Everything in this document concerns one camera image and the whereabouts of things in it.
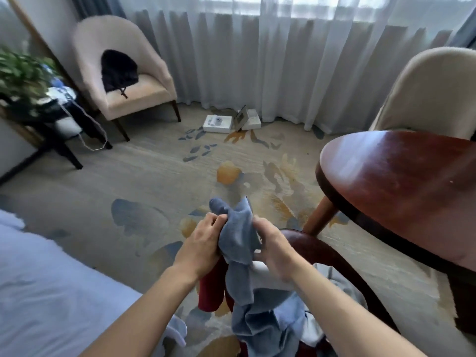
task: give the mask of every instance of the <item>reddish brown table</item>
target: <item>reddish brown table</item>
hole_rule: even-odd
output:
[[[430,133],[338,137],[316,168],[325,194],[303,232],[340,210],[413,259],[448,274],[456,326],[476,334],[476,143]]]

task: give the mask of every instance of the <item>floral patterned carpet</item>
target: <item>floral patterned carpet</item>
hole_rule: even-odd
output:
[[[280,119],[254,131],[206,133],[200,126],[216,110],[197,104],[179,108],[182,123],[168,105],[122,118],[129,143],[103,121],[112,150],[90,152],[70,141],[82,170],[48,153],[0,187],[0,208],[140,292],[173,263],[212,197],[235,204],[246,195],[254,213],[278,227],[303,226],[323,197],[314,170],[333,136]],[[426,354],[476,356],[453,325],[445,275],[396,252],[340,213],[319,238],[360,272],[402,334]],[[176,312],[187,324],[187,346],[168,346],[168,354],[236,356],[226,304],[214,313],[197,304],[195,288]]]

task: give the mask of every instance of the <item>beige chair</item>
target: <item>beige chair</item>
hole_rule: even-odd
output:
[[[180,122],[177,93],[167,65],[145,35],[132,22],[117,16],[93,16],[78,23],[73,46],[83,81],[93,101],[107,120],[112,120],[129,141],[118,118],[170,102]],[[119,90],[106,94],[101,76],[101,56],[112,49],[127,54],[138,66],[139,82],[127,87],[125,98]]]
[[[370,127],[396,129],[469,140],[476,130],[476,51],[437,47],[413,57]]]

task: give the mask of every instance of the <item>potted plant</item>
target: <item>potted plant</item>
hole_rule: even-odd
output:
[[[53,77],[59,77],[53,60],[0,50],[0,105],[18,121],[38,117],[56,103],[37,103],[46,96]]]

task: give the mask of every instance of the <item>black bag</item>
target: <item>black bag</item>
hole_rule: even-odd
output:
[[[124,91],[139,81],[135,61],[120,51],[106,50],[101,56],[101,68],[106,93],[120,90],[121,95],[127,99]]]

